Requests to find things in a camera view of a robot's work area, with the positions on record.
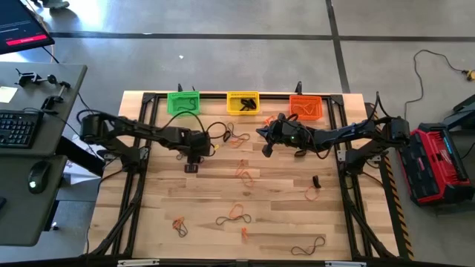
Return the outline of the silver frame bracket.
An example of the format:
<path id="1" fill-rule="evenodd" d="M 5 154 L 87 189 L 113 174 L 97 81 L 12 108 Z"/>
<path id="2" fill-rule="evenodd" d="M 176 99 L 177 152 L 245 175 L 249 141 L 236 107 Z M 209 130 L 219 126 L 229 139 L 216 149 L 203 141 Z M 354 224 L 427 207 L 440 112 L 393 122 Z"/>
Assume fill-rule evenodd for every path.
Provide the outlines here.
<path id="1" fill-rule="evenodd" d="M 159 259 L 128 259 L 119 260 L 117 262 L 117 267 L 150 267 L 158 266 L 159 264 Z"/>
<path id="2" fill-rule="evenodd" d="M 325 261 L 325 267 L 367 267 L 364 262 L 355 261 Z"/>

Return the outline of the white paper sheet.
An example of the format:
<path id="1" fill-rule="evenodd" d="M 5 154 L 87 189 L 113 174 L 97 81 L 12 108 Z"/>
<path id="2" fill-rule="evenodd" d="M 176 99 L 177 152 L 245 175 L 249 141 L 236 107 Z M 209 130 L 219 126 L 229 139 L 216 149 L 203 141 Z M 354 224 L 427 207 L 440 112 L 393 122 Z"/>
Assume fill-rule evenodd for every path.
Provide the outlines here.
<path id="1" fill-rule="evenodd" d="M 74 162 L 71 162 L 70 160 L 66 162 L 64 175 L 67 179 L 69 179 L 71 185 L 75 185 L 81 182 L 87 182 L 94 179 L 99 179 L 99 176 L 97 176 L 96 174 L 93 174 L 92 172 L 77 165 Z"/>

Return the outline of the pale paper note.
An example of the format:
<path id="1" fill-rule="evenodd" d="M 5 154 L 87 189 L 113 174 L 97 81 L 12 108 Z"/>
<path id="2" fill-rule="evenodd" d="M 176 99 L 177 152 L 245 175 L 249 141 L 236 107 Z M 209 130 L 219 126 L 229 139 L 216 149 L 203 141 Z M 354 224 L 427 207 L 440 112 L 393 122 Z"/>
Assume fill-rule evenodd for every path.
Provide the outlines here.
<path id="1" fill-rule="evenodd" d="M 0 103 L 10 103 L 18 88 L 0 86 Z"/>

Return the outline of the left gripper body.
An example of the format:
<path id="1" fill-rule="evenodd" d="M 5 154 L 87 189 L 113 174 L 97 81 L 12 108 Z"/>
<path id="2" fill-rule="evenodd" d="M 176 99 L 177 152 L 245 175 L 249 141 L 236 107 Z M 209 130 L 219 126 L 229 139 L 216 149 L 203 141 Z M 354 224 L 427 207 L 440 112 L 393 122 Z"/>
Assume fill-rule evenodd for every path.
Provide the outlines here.
<path id="1" fill-rule="evenodd" d="M 210 156 L 211 139 L 205 131 L 194 131 L 189 128 L 173 127 L 176 139 L 172 149 L 186 156 Z"/>

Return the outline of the black backlit keyboard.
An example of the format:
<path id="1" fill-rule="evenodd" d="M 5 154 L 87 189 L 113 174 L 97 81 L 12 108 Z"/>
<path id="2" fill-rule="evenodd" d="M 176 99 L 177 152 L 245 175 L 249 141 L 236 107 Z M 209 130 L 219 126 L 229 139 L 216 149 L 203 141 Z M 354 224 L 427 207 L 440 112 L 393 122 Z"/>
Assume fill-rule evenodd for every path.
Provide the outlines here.
<path id="1" fill-rule="evenodd" d="M 31 148 L 42 118 L 41 111 L 0 110 L 0 148 Z"/>

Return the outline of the green plastic basket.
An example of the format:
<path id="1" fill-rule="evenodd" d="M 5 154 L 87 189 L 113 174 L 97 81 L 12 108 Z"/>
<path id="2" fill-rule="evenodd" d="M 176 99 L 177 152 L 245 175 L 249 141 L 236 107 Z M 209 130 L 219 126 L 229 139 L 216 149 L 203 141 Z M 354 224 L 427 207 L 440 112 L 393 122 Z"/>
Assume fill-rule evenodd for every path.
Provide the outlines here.
<path id="1" fill-rule="evenodd" d="M 197 108 L 190 112 L 198 115 L 200 113 L 200 93 L 198 91 L 169 93 L 167 95 L 167 112 L 173 116 L 182 112 L 177 110 L 178 106 L 189 99 L 196 99 Z"/>

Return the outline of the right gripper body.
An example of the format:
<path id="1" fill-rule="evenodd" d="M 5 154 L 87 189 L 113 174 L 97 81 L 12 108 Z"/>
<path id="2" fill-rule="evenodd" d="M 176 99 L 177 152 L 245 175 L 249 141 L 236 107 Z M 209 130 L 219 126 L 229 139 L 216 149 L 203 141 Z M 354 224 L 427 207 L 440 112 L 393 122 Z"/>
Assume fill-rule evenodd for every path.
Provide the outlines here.
<path id="1" fill-rule="evenodd" d="M 291 147 L 311 147 L 312 133 L 300 122 L 278 120 L 273 124 L 272 141 Z"/>

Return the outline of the black desk leg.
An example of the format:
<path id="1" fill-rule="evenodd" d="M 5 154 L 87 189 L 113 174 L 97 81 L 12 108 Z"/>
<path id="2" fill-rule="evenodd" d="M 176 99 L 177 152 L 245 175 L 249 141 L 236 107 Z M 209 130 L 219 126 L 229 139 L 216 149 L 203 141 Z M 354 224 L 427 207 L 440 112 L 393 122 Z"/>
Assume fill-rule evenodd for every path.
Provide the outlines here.
<path id="1" fill-rule="evenodd" d="M 94 154 L 94 150 L 88 148 L 79 138 L 69 140 L 62 136 L 56 147 L 56 155 L 66 156 L 71 162 L 76 163 L 99 177 L 103 175 L 105 162 L 100 157 L 97 157 L 96 154 Z"/>

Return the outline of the black desk clamp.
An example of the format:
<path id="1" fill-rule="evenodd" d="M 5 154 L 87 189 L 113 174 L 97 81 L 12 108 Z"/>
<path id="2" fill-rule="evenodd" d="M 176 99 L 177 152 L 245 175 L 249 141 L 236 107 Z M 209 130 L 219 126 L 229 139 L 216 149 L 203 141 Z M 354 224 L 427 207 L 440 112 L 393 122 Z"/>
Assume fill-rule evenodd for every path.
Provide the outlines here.
<path id="1" fill-rule="evenodd" d="M 34 85 L 40 85 L 41 83 L 47 82 L 52 85 L 55 85 L 57 83 L 57 79 L 54 75 L 50 74 L 47 75 L 45 78 L 42 78 L 37 72 L 20 72 L 18 68 L 16 68 L 16 71 L 19 75 L 19 78 L 16 82 L 16 85 L 19 85 L 21 87 L 25 87 L 26 85 L 29 84 L 34 84 Z"/>
<path id="2" fill-rule="evenodd" d="M 55 96 L 49 96 L 43 101 L 42 106 L 41 106 L 42 112 L 49 115 L 58 114 L 58 112 L 54 109 L 54 106 L 56 103 L 64 102 L 64 99 L 62 98 L 62 94 L 64 93 L 66 89 L 69 89 L 71 87 L 71 85 L 68 82 L 64 82 L 64 81 L 61 81 L 59 85 L 61 86 L 59 93 Z"/>

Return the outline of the yellow black hazard strip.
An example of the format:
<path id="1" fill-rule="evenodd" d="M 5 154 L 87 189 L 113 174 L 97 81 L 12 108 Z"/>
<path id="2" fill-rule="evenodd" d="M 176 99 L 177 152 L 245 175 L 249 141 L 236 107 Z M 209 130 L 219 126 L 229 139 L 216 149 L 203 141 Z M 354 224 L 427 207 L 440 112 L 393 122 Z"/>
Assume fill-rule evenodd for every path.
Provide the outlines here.
<path id="1" fill-rule="evenodd" d="M 405 223 L 404 211 L 400 203 L 396 181 L 394 180 L 390 159 L 388 157 L 388 151 L 385 151 L 381 155 L 379 170 L 399 256 L 404 260 L 415 260 L 407 225 Z"/>

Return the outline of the black computer mouse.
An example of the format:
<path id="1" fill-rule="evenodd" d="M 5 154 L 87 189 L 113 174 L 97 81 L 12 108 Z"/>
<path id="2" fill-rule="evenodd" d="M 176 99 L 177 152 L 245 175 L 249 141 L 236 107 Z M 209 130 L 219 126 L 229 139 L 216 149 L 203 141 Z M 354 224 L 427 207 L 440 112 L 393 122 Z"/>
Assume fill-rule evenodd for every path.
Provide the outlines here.
<path id="1" fill-rule="evenodd" d="M 36 162 L 27 177 L 28 190 L 32 194 L 42 193 L 48 185 L 51 163 L 45 160 Z"/>

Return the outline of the yellow plastic basket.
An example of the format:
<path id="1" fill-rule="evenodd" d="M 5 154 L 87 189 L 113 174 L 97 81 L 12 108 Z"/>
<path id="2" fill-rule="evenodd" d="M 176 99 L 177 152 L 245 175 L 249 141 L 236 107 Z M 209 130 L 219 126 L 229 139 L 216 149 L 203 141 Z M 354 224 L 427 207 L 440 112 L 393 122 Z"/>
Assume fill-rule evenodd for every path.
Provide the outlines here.
<path id="1" fill-rule="evenodd" d="M 257 104 L 255 110 L 240 111 L 243 107 L 241 99 L 254 99 Z M 229 91 L 226 94 L 226 110 L 233 116 L 254 116 L 260 111 L 260 95 L 257 91 Z"/>

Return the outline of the grey desk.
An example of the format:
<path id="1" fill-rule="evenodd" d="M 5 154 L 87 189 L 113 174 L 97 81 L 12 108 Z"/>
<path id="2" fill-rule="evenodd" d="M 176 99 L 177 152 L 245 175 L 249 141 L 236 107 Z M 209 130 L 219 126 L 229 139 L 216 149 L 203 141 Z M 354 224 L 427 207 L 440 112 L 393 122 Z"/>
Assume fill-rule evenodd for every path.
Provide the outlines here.
<path id="1" fill-rule="evenodd" d="M 87 69 L 85 65 L 0 62 L 0 87 L 16 89 L 8 103 L 0 102 L 0 110 L 34 111 L 49 96 L 60 94 L 63 98 L 53 106 L 57 115 L 43 117 L 31 148 L 0 148 L 0 197 L 6 199 L 0 208 L 0 245 L 33 246 L 45 228 L 68 160 L 56 150 L 65 139 L 65 121 Z M 62 90 L 60 85 L 48 82 L 21 87 L 16 84 L 18 72 L 35 72 L 43 78 L 54 75 L 71 87 Z M 47 186 L 42 193 L 32 194 L 28 190 L 30 169 L 42 160 L 50 163 Z"/>

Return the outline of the red and black tool box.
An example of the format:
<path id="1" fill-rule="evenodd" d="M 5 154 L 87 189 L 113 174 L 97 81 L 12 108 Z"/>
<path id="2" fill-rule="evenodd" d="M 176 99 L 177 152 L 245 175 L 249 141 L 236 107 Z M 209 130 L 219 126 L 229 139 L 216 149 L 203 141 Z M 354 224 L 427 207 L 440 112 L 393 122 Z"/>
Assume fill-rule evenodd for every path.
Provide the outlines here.
<path id="1" fill-rule="evenodd" d="M 399 150 L 411 200 L 417 205 L 456 204 L 472 200 L 470 181 L 447 125 L 421 123 Z"/>

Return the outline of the dark blue equipment case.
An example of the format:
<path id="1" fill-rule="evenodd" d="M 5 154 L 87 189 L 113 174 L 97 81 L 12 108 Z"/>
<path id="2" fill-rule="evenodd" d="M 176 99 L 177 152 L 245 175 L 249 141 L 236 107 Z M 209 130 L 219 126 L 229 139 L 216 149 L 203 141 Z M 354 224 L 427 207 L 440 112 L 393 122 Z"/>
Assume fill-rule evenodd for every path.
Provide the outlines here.
<path id="1" fill-rule="evenodd" d="M 475 130 L 475 94 L 453 107 L 453 113 L 442 121 L 449 129 Z"/>

